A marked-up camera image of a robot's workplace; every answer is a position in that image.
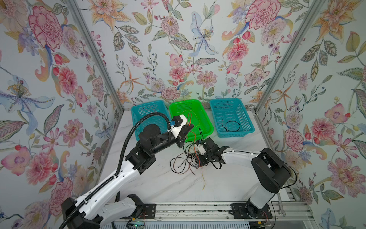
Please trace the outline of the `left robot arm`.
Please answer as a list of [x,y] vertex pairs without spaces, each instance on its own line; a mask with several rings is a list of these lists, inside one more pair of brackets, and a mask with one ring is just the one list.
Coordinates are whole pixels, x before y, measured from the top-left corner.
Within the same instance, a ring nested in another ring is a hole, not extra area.
[[158,125],[149,124],[140,133],[136,146],[126,155],[127,145],[142,123],[142,120],[137,122],[127,135],[117,169],[86,194],[62,203],[61,229],[100,229],[118,219],[137,218],[142,214],[144,203],[135,194],[112,204],[107,202],[124,185],[144,173],[156,161],[155,154],[172,145],[182,148],[194,127],[186,121],[168,121],[165,123],[167,131],[161,133]]

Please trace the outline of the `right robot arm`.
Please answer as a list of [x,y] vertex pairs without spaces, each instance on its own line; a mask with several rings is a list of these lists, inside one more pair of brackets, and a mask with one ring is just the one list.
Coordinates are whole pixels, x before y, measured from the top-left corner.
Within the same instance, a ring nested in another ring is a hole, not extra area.
[[225,146],[220,148],[211,138],[198,140],[195,145],[199,165],[233,164],[254,170],[260,185],[246,204],[237,210],[246,218],[258,218],[269,207],[268,202],[280,192],[291,176],[289,166],[269,148],[264,148],[258,153]]

